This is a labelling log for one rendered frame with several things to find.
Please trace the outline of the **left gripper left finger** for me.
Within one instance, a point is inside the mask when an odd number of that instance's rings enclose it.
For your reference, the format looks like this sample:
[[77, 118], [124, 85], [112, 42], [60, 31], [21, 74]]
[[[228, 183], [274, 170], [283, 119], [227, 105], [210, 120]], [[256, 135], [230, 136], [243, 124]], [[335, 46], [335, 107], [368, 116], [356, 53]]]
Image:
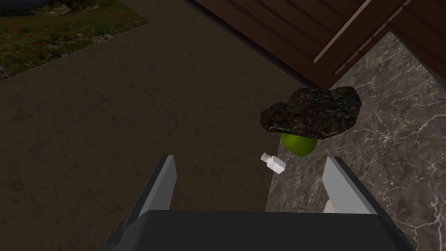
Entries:
[[163, 155], [155, 165], [122, 229], [124, 230], [148, 210], [168, 210], [176, 181], [174, 156]]

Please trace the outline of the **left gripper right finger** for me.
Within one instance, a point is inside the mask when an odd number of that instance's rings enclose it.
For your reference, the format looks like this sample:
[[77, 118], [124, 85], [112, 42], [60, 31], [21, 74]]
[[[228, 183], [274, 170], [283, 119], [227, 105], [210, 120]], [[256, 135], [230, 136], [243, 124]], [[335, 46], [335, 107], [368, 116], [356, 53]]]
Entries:
[[329, 197], [324, 213], [389, 215], [340, 157], [329, 156], [322, 175]]

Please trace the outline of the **green apple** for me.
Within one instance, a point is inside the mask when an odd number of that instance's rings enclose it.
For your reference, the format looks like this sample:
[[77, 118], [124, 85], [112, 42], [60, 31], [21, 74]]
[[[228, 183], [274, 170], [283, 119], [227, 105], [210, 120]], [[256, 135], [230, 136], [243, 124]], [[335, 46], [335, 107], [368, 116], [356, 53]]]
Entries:
[[304, 157], [309, 155], [316, 147], [318, 140], [293, 134], [282, 133], [281, 144], [294, 155]]

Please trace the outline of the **small white bottle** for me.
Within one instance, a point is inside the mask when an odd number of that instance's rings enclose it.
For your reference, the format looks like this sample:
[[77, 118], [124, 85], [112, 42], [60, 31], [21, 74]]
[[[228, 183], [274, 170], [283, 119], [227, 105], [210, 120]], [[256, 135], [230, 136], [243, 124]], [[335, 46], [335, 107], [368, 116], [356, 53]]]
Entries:
[[266, 154], [266, 152], [262, 154], [260, 159], [266, 163], [269, 169], [277, 174], [281, 174], [286, 168], [286, 163], [284, 161], [277, 158], [276, 156], [270, 156]]

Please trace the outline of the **dark rough lumpy object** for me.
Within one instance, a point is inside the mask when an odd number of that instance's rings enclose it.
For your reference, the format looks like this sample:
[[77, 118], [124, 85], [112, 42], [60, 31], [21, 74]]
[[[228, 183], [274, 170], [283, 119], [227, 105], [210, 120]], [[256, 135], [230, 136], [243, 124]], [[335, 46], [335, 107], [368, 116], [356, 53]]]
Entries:
[[276, 102], [260, 113], [260, 124], [268, 132], [327, 139], [352, 128], [362, 102], [351, 86], [333, 90], [301, 88], [287, 102]]

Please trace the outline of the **dark brown wooden cabinet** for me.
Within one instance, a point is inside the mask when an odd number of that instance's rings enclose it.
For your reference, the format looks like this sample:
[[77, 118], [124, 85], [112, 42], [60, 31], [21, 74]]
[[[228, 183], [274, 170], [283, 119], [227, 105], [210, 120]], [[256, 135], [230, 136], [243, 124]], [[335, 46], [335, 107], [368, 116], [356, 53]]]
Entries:
[[388, 32], [446, 79], [446, 0], [185, 1], [311, 88], [331, 88]]

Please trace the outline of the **flower meadow rug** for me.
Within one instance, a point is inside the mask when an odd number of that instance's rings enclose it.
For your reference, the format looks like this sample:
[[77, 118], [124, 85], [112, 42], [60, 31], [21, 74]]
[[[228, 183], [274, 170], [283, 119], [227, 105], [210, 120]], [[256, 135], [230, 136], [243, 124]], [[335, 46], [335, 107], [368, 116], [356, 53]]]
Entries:
[[0, 0], [0, 81], [147, 23], [120, 0]]

